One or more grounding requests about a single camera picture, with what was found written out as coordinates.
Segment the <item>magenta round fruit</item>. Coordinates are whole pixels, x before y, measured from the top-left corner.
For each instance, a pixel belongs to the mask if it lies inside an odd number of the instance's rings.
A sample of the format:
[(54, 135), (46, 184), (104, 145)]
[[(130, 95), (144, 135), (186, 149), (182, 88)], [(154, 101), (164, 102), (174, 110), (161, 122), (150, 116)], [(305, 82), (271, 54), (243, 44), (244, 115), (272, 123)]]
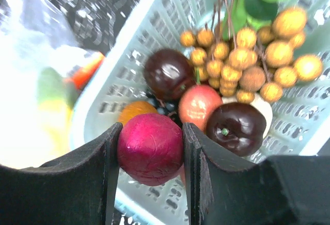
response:
[(176, 177), (183, 164), (182, 129), (164, 115), (137, 115), (120, 133), (117, 157), (120, 167), (139, 183), (162, 185)]

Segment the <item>blue-zipper clear bag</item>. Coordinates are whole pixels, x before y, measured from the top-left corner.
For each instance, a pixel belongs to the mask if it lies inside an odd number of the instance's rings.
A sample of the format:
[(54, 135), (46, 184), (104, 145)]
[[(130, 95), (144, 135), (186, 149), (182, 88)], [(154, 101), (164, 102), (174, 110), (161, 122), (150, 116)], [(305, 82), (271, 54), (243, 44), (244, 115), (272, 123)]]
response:
[(21, 169), (57, 158), (37, 118), (37, 80), (46, 67), (70, 86), (74, 105), (104, 55), (78, 46), (48, 0), (1, 0), (1, 164)]

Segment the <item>red apple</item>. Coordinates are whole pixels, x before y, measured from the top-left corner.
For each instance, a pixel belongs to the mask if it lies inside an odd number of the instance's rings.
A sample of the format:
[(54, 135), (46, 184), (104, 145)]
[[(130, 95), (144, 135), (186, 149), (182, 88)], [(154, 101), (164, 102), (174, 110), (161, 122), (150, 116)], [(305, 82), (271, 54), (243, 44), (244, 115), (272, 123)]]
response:
[(212, 87), (194, 85), (180, 99), (179, 118), (182, 123), (193, 123), (204, 132), (210, 115), (222, 103), (222, 98)]

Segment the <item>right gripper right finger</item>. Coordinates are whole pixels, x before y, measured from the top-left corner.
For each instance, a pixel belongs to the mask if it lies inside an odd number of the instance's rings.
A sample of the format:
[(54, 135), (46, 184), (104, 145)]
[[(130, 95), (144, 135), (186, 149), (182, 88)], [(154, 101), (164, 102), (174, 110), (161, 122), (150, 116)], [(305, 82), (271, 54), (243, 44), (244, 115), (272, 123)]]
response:
[(183, 125), (190, 224), (329, 224), (329, 157), (254, 164)]

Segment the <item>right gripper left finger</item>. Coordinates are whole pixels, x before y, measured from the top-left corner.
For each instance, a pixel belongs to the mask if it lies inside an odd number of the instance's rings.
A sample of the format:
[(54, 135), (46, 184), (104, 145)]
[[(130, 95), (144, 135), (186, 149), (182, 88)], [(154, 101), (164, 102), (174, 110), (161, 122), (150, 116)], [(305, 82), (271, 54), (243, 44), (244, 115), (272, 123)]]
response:
[(121, 130), (115, 123), (36, 168), (1, 166), (1, 224), (111, 224)]

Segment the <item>light blue plastic basket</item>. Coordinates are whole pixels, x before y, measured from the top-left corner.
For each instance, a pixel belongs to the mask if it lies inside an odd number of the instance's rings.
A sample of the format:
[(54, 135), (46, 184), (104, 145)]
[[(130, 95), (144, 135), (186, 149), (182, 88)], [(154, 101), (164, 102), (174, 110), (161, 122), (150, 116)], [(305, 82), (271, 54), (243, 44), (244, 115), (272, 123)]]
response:
[[(70, 149), (98, 137), (132, 101), (145, 98), (142, 69), (148, 56), (163, 47), (181, 49), (183, 30), (211, 23), (216, 0), (141, 0), (133, 9), (104, 63), (78, 99)], [(315, 155), (329, 139), (329, 0), (284, 0), (308, 14), (304, 45), (298, 57), (314, 53), (324, 63), (312, 83), (287, 89), (272, 105), (273, 120), (262, 147), (250, 156), (258, 163), (272, 154)], [(119, 172), (115, 207), (142, 224), (187, 224), (186, 193), (179, 178), (148, 187)]]

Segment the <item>dark purple plum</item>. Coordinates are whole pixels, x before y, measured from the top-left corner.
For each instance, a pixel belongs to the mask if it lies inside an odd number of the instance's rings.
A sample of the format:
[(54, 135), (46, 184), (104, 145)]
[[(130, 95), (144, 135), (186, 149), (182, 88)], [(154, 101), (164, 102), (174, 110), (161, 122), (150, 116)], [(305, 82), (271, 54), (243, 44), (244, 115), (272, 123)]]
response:
[(179, 51), (163, 48), (149, 56), (143, 76), (152, 93), (161, 100), (176, 100), (195, 85), (194, 68)]

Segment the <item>green yellow mango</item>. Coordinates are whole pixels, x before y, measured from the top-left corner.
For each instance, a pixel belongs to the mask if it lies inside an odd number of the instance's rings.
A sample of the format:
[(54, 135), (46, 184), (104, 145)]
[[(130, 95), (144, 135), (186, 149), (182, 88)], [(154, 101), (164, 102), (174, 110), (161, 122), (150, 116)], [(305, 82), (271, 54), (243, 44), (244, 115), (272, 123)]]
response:
[(38, 123), (50, 137), (57, 156), (70, 151), (73, 97), (69, 84), (55, 69), (46, 67), (40, 72), (37, 80)]

